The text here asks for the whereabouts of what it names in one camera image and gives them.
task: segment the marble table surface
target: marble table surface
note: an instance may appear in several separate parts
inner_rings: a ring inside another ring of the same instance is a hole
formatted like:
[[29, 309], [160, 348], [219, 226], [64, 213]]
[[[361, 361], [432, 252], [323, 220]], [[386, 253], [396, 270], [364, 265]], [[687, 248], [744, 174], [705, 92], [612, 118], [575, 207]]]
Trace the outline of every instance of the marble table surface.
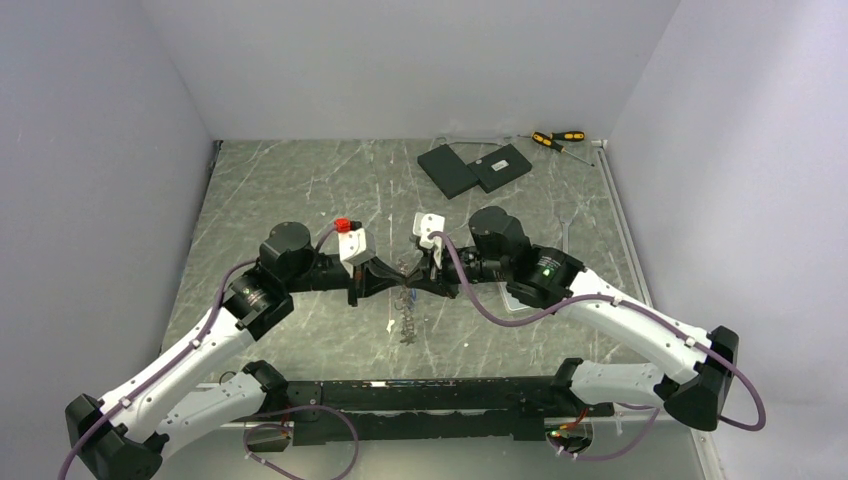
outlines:
[[[254, 258], [274, 225], [297, 221], [318, 232], [332, 219], [360, 220], [387, 263], [417, 261], [409, 241], [416, 211], [446, 217], [457, 246], [469, 245], [466, 222], [478, 209], [498, 205], [518, 217], [537, 244], [560, 246], [558, 217], [573, 217], [570, 253], [611, 284], [640, 298], [598, 167], [516, 139], [533, 170], [486, 194], [479, 187], [448, 200], [421, 170], [418, 155], [434, 140], [320, 140], [224, 142], [197, 223], [171, 321], [168, 348], [208, 309], [221, 275]], [[470, 163], [494, 151], [489, 145], [454, 145]], [[569, 147], [591, 158], [588, 143]], [[331, 239], [327, 253], [337, 252]], [[478, 285], [483, 304], [510, 314], [494, 284]], [[566, 357], [598, 362], [644, 361], [615, 340], [574, 321], [549, 317], [522, 328], [487, 322], [462, 294], [449, 300], [419, 292], [416, 341], [400, 343], [397, 289], [347, 305], [344, 291], [295, 294], [295, 311], [258, 343], [207, 378], [264, 359], [291, 380], [455, 378], [552, 375]]]

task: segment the purple cable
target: purple cable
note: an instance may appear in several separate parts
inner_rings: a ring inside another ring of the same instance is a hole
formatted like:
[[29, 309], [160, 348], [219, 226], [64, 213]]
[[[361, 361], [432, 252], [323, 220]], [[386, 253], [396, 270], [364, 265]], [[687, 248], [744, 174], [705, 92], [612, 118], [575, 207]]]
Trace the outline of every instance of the purple cable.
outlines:
[[[218, 286], [218, 290], [215, 292], [215, 303], [213, 304], [212, 311], [209, 313], [209, 316], [206, 318], [206, 323], [203, 324], [203, 328], [200, 329], [200, 332], [194, 337], [193, 340], [198, 340], [200, 342], [203, 341], [203, 338], [208, 335], [209, 330], [212, 328], [212, 325], [215, 324], [215, 320], [218, 318], [218, 312], [221, 310], [221, 302], [224, 300], [224, 292], [227, 290], [227, 283], [230, 279], [230, 276], [238, 269], [242, 267], [246, 267], [248, 265], [252, 265], [256, 263], [256, 259], [241, 262], [234, 267], [227, 270], [227, 273], [224, 275], [224, 279], [221, 284]], [[148, 387], [156, 383], [160, 378], [162, 378], [165, 374], [171, 371], [177, 364], [179, 364], [191, 351], [194, 350], [194, 346], [189, 342], [179, 353], [177, 353], [174, 358], [172, 358], [168, 363], [162, 366], [158, 372], [154, 373], [150, 376], [146, 381], [142, 382], [138, 387], [136, 387], [133, 391], [127, 395], [127, 399], [131, 402], [135, 400], [139, 393], [147, 390]], [[82, 451], [83, 445], [94, 435], [97, 430], [106, 424], [112, 417], [114, 417], [121, 410], [121, 403], [115, 404], [114, 407], [109, 409], [103, 416], [97, 419], [94, 424], [82, 434], [79, 440], [74, 443], [74, 446], [71, 448], [71, 451], [68, 452], [68, 455], [65, 457], [65, 461], [62, 462], [62, 467], [59, 469], [59, 480], [65, 480], [65, 477], [68, 475], [68, 470], [71, 468], [71, 463], [74, 461], [74, 457], [79, 455], [80, 451]]]
[[633, 404], [630, 404], [630, 403], [620, 403], [620, 402], [618, 404], [621, 405], [624, 408], [629, 408], [630, 410], [650, 410], [650, 409], [654, 408], [654, 407], [651, 407], [649, 405], [633, 405]]
[[[559, 310], [563, 307], [566, 307], [568, 305], [572, 305], [572, 304], [575, 304], [575, 303], [587, 302], [587, 301], [593, 301], [593, 300], [594, 301], [601, 300], [601, 301], [604, 301], [604, 302], [614, 302], [615, 301], [615, 298], [611, 297], [609, 295], [601, 295], [601, 294], [577, 295], [577, 296], [574, 296], [574, 297], [571, 297], [571, 298], [563, 299], [559, 303], [556, 303], [556, 304], [542, 310], [541, 312], [535, 313], [535, 314], [530, 315], [529, 317], [523, 318], [521, 320], [507, 321], [507, 320], [500, 319], [500, 318], [492, 315], [492, 313], [489, 312], [488, 310], [486, 310], [486, 307], [484, 307], [483, 304], [480, 303], [480, 300], [477, 298], [477, 295], [474, 294], [474, 291], [471, 289], [471, 283], [468, 281], [468, 277], [465, 275], [465, 268], [463, 268], [462, 261], [459, 259], [459, 254], [456, 251], [456, 246], [454, 246], [450, 237], [448, 237], [447, 234], [444, 233], [444, 232], [433, 232], [433, 233], [430, 234], [429, 238], [432, 239], [433, 237], [441, 238], [442, 241], [444, 241], [445, 248], [448, 249], [448, 254], [450, 254], [451, 260], [453, 260], [453, 264], [456, 265], [456, 273], [459, 276], [459, 282], [462, 284], [462, 289], [465, 291], [465, 294], [468, 295], [468, 298], [471, 300], [471, 303], [474, 304], [474, 307], [477, 308], [477, 310], [480, 312], [481, 315], [486, 317], [487, 320], [494, 323], [495, 325], [500, 325], [502, 327], [520, 327], [520, 326], [524, 326], [524, 325], [529, 325], [529, 324], [531, 324], [531, 323], [533, 323], [537, 320], [540, 320], [540, 319], [542, 319], [542, 318], [544, 318], [548, 315], [555, 313], [557, 310]], [[631, 310], [634, 310], [636, 312], [641, 313], [642, 315], [644, 315], [644, 316], [650, 318], [651, 320], [659, 323], [660, 325], [665, 327], [666, 330], [670, 331], [677, 338], [679, 338], [683, 341], [686, 341], [689, 338], [689, 335], [686, 335], [685, 333], [683, 333], [682, 330], [675, 327], [674, 325], [672, 325], [671, 323], [666, 321], [664, 318], [660, 317], [659, 315], [657, 315], [656, 313], [654, 313], [653, 311], [651, 311], [650, 309], [648, 309], [648, 308], [646, 308], [642, 305], [630, 302], [628, 300], [623, 300], [618, 305], [620, 307], [629, 308]], [[762, 397], [760, 397], [760, 394], [759, 394], [759, 392], [757, 392], [757, 389], [754, 387], [754, 384], [748, 379], [748, 377], [746, 377], [736, 367], [736, 365], [733, 365], [732, 363], [728, 362], [727, 359], [725, 359], [724, 357], [722, 357], [718, 353], [710, 350], [708, 347], [706, 347], [702, 343], [696, 341], [694, 348], [697, 348], [701, 352], [705, 353], [708, 357], [712, 358], [713, 360], [718, 362], [722, 367], [726, 368], [728, 371], [733, 373], [733, 375], [736, 376], [739, 379], [740, 382], [742, 382], [742, 385], [745, 386], [745, 388], [748, 390], [748, 393], [751, 394], [751, 398], [753, 398], [753, 400], [754, 400], [754, 405], [757, 407], [757, 423], [754, 423], [754, 424], [742, 423], [742, 422], [739, 422], [738, 420], [733, 420], [733, 419], [727, 418], [723, 415], [719, 416], [719, 419], [721, 421], [727, 423], [728, 425], [732, 425], [734, 427], [741, 428], [742, 430], [747, 430], [747, 431], [750, 431], [750, 432], [756, 432], [756, 431], [762, 430], [763, 427], [766, 426], [766, 409], [765, 409], [765, 405], [763, 404], [763, 399], [762, 399]]]
[[321, 247], [324, 246], [324, 243], [327, 242], [327, 239], [330, 238], [330, 235], [336, 232], [336, 224], [331, 223], [323, 232], [321, 232], [321, 236], [318, 237], [318, 243], [315, 244], [315, 253], [321, 251]]
[[[333, 415], [341, 418], [342, 421], [345, 422], [345, 425], [347, 425], [347, 428], [350, 429], [350, 433], [353, 436], [353, 458], [350, 459], [350, 463], [348, 464], [347, 468], [345, 468], [342, 471], [342, 473], [340, 473], [337, 476], [332, 478], [332, 480], [341, 480], [342, 478], [346, 477], [350, 473], [351, 470], [353, 470], [353, 466], [356, 464], [356, 459], [359, 457], [359, 434], [356, 432], [356, 427], [353, 426], [353, 423], [350, 421], [350, 419], [347, 418], [342, 412], [336, 410], [335, 408], [330, 408], [330, 407], [327, 407], [327, 406], [324, 406], [324, 405], [303, 405], [303, 406], [300, 406], [300, 407], [287, 408], [285, 410], [277, 410], [276, 412], [268, 412], [268, 413], [260, 413], [260, 414], [257, 414], [257, 415], [251, 415], [248, 418], [273, 417], [273, 416], [276, 416], [276, 415], [285, 415], [287, 413], [300, 412], [300, 411], [303, 411], [303, 410], [322, 410], [322, 411], [325, 411], [325, 412], [328, 412], [328, 413], [332, 413]], [[253, 459], [254, 461], [259, 462], [262, 465], [265, 465], [266, 467], [268, 467], [271, 470], [279, 473], [280, 475], [285, 475], [286, 477], [290, 478], [291, 480], [304, 480], [303, 478], [300, 478], [293, 473], [289, 473], [286, 470], [283, 470], [282, 468], [278, 467], [276, 464], [271, 463], [271, 462], [265, 460], [264, 458], [260, 457], [259, 455], [256, 455], [255, 453], [250, 451], [250, 448], [247, 445], [247, 441], [250, 439], [250, 435], [253, 432], [255, 432], [256, 430], [260, 430], [260, 429], [263, 429], [263, 428], [275, 428], [275, 429], [278, 429], [278, 430], [288, 430], [286, 427], [284, 427], [280, 424], [276, 424], [276, 423], [262, 423], [262, 424], [254, 426], [254, 427], [251, 427], [248, 430], [245, 430], [244, 437], [242, 438], [242, 443], [244, 445], [245, 453], [247, 453], [247, 455], [251, 459]]]
[[[635, 437], [633, 437], [633, 440], [631, 440], [630, 443], [628, 443], [621, 450], [619, 450], [617, 452], [613, 452], [613, 453], [608, 453], [606, 455], [586, 456], [586, 455], [579, 455], [578, 454], [577, 457], [574, 457], [574, 459], [579, 461], [579, 462], [581, 462], [581, 461], [582, 462], [605, 462], [607, 460], [614, 460], [618, 457], [623, 457], [624, 455], [629, 453], [630, 450], [633, 450], [634, 448], [636, 448], [636, 445], [639, 445], [639, 442], [641, 442], [642, 439], [644, 439], [645, 436], [648, 434], [648, 432], [651, 431], [651, 428], [654, 426], [654, 422], [657, 420], [657, 417], [659, 416], [659, 414], [660, 414], [660, 409], [659, 408], [654, 409], [654, 413], [651, 414], [651, 418], [648, 419], [648, 422], [645, 423], [645, 426], [642, 427], [642, 430], [639, 431], [639, 434], [636, 435]], [[550, 438], [548, 438], [548, 443], [554, 448], [554, 450], [559, 452], [559, 448], [557, 448], [557, 446], [551, 441]]]

